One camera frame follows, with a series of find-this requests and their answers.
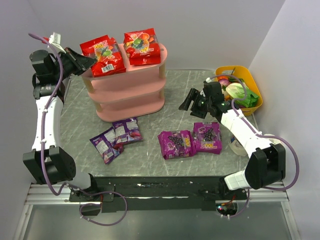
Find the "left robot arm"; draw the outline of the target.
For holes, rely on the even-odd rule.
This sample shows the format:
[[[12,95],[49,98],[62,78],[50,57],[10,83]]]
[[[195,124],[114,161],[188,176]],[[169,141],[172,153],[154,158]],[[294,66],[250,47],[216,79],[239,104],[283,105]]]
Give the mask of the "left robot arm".
[[[55,184],[61,183],[75,191],[84,190],[93,194],[98,191],[94,177],[78,171],[74,159],[61,147],[60,122],[65,103],[63,80],[71,75],[80,76],[97,60],[69,47],[58,54],[36,50],[29,59],[35,70],[32,86],[37,126],[31,151],[23,154],[22,161],[38,185],[47,185],[52,189]]]

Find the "purple Fox's berries bag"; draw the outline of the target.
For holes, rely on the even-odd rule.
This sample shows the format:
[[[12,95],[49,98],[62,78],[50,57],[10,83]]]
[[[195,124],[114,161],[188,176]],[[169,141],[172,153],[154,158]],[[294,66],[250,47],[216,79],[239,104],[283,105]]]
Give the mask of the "purple Fox's berries bag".
[[[123,144],[117,143],[116,141],[116,133],[113,127],[91,138],[90,142],[98,151],[106,165],[110,164],[124,151]]]
[[[115,121],[112,126],[117,144],[130,144],[143,139],[136,117]]]

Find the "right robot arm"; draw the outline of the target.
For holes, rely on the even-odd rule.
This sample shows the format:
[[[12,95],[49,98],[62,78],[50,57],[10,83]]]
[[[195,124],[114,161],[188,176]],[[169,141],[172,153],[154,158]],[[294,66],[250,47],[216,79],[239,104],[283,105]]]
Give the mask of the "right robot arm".
[[[204,119],[207,114],[216,118],[244,147],[249,161],[245,170],[222,178],[222,187],[228,191],[265,188],[286,176],[286,150],[273,144],[247,121],[234,100],[225,100],[219,82],[204,82],[202,91],[191,88],[180,110]]]

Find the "red fruit candy bag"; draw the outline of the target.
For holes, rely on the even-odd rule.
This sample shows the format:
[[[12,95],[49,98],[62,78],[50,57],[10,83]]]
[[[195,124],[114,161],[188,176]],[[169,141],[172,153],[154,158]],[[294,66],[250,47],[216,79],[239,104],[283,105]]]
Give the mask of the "red fruit candy bag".
[[[123,47],[132,66],[161,63],[161,48],[154,28],[124,33]]]
[[[124,58],[115,38],[104,35],[79,46],[84,56],[96,59],[91,67],[94,78],[126,72]]]

